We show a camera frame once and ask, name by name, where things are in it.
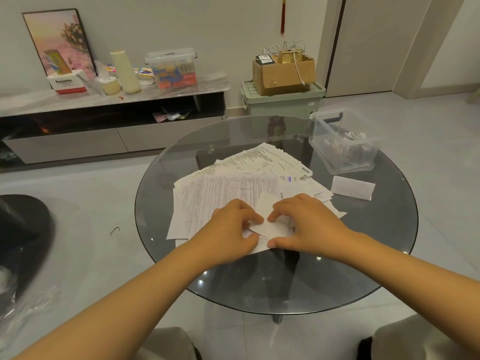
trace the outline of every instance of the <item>door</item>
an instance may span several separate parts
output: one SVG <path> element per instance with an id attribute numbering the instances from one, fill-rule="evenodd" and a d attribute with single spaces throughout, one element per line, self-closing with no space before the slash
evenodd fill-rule
<path id="1" fill-rule="evenodd" d="M 326 96 L 391 91 L 430 0 L 342 2 Z M 324 33 L 332 32 L 328 27 Z"/>

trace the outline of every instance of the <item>green plastic storage bin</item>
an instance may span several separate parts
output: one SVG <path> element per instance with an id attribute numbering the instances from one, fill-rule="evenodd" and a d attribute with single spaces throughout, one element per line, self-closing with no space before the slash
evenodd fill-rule
<path id="1" fill-rule="evenodd" d="M 327 90 L 316 83 L 310 84 L 310 90 L 296 93 L 261 96 L 251 81 L 242 83 L 243 107 L 247 115 L 284 115 L 308 118 L 320 107 L 320 100 Z"/>

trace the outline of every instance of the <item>plastic bin lid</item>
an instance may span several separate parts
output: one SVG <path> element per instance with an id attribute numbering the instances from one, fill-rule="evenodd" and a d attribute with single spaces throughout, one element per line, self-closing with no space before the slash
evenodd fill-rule
<path id="1" fill-rule="evenodd" d="M 278 102 L 289 100 L 300 100 L 303 98 L 325 97 L 327 90 L 317 83 L 310 83 L 310 90 L 295 93 L 275 94 L 273 96 L 262 96 L 255 88 L 252 81 L 242 82 L 241 94 L 248 104 L 262 104 L 265 102 Z"/>
<path id="2" fill-rule="evenodd" d="M 158 52 L 149 52 L 145 55 L 145 64 L 161 62 L 170 62 L 172 60 L 194 59 L 197 53 L 193 48 L 170 49 Z"/>

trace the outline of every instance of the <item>hand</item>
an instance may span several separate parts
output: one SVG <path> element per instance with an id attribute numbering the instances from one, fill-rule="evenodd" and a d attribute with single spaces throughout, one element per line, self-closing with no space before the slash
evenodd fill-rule
<path id="1" fill-rule="evenodd" d="M 273 222 L 281 215 L 295 220 L 295 234 L 271 239 L 268 242 L 269 248 L 295 250 L 339 259 L 343 249 L 356 234 L 321 201 L 303 193 L 275 203 L 273 212 L 267 220 Z"/>
<path id="2" fill-rule="evenodd" d="M 234 199 L 223 208 L 216 209 L 212 218 L 189 242 L 197 245 L 200 255 L 208 259 L 209 266 L 231 263 L 249 254 L 257 246 L 260 235 L 242 236 L 249 221 L 261 224 L 264 218 L 241 199 Z"/>

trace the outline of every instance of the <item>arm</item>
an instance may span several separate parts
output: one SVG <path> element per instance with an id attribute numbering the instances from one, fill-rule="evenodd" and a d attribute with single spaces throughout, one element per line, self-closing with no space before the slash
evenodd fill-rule
<path id="1" fill-rule="evenodd" d="M 263 218 L 240 201 L 216 210 L 185 244 L 151 268 L 40 339 L 15 360 L 130 360 L 178 296 L 202 272 L 255 248 L 242 237 L 248 221 Z"/>
<path id="2" fill-rule="evenodd" d="M 480 282 L 349 230 L 325 205 L 307 195 L 277 202 L 268 220 L 280 215 L 295 220 L 295 235 L 276 237 L 269 247 L 308 252 L 352 266 L 480 356 Z"/>

